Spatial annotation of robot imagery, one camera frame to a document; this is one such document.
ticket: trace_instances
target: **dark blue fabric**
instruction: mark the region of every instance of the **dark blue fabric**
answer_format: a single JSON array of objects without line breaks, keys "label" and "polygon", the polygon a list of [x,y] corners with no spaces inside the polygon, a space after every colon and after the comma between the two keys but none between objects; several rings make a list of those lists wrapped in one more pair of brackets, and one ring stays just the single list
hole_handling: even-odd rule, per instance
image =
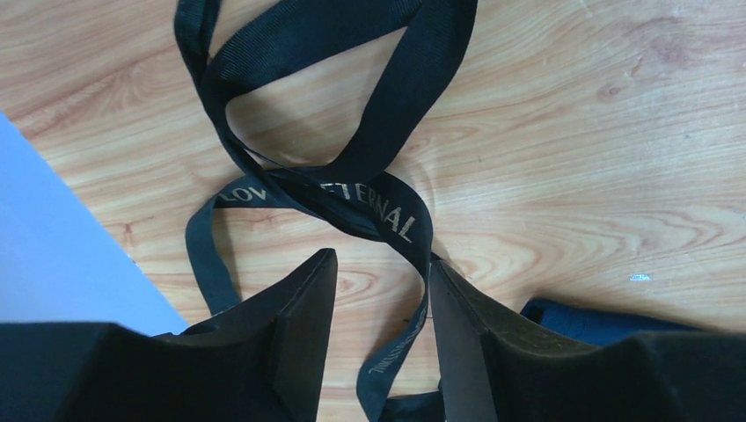
[{"label": "dark blue fabric", "polygon": [[683,324],[634,314],[574,308],[562,303],[533,299],[521,315],[563,336],[604,347],[641,331],[697,330]]}]

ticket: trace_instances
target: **wood grain surface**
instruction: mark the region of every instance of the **wood grain surface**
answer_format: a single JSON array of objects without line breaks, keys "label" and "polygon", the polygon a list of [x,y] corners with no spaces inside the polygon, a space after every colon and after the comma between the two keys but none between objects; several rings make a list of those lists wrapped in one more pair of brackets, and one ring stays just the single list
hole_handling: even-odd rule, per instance
[{"label": "wood grain surface", "polygon": [[[213,50],[273,2],[227,1]],[[0,0],[0,110],[197,322],[185,225],[239,173],[180,60],[174,10]],[[231,125],[284,163],[330,160],[400,35],[238,98]],[[482,0],[464,65],[391,171],[430,206],[435,250],[513,309],[544,295],[746,330],[744,134],[743,0]],[[295,211],[224,211],[216,235],[244,297],[337,250],[319,420],[363,420],[356,372],[404,328],[413,268]],[[427,325],[394,391],[437,379]]]}]

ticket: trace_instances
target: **table surface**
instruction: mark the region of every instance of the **table surface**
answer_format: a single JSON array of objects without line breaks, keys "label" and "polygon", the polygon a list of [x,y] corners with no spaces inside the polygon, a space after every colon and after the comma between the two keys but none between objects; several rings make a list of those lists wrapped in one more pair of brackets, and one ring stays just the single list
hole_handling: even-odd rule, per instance
[{"label": "table surface", "polygon": [[[273,2],[227,1],[213,51]],[[174,10],[162,0],[3,0],[0,110],[197,322],[208,312],[184,228],[239,171],[179,57]],[[328,161],[400,35],[235,100],[231,125],[284,163]],[[744,133],[741,0],[482,0],[462,68],[391,171],[430,206],[435,250],[513,309],[542,295],[743,330]],[[219,216],[244,297],[317,249],[337,250],[319,420],[362,420],[357,369],[419,301],[413,268],[295,211]],[[428,324],[394,392],[437,379]]]}]

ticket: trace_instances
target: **blue object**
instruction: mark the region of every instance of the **blue object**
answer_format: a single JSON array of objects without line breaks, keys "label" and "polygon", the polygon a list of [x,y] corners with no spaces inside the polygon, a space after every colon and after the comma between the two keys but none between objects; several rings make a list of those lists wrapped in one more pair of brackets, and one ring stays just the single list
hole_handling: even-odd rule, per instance
[{"label": "blue object", "polygon": [[0,113],[0,323],[189,325]]},{"label": "blue object", "polygon": [[616,343],[639,331],[697,330],[648,316],[574,308],[547,299],[529,301],[521,315],[565,337],[600,347]]}]

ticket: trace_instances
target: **bag handle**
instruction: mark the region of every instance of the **bag handle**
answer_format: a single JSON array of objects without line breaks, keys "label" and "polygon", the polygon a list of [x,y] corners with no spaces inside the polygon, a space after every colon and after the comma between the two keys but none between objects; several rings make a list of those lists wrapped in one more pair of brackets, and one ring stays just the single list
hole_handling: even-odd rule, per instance
[{"label": "bag handle", "polygon": [[[363,363],[357,395],[369,420],[444,420],[440,390],[387,398],[426,321],[430,263],[439,258],[430,250],[433,229],[424,202],[382,171],[455,74],[471,36],[476,0],[283,0],[234,34],[211,61],[219,9],[219,1],[180,0],[174,20],[205,111],[245,173],[187,224],[187,251],[210,311],[239,302],[211,233],[216,207],[294,208],[352,236],[386,242],[417,269],[425,293],[404,332]],[[265,171],[249,152],[267,158],[230,130],[225,107],[231,99],[404,25],[361,125],[330,164]]]}]

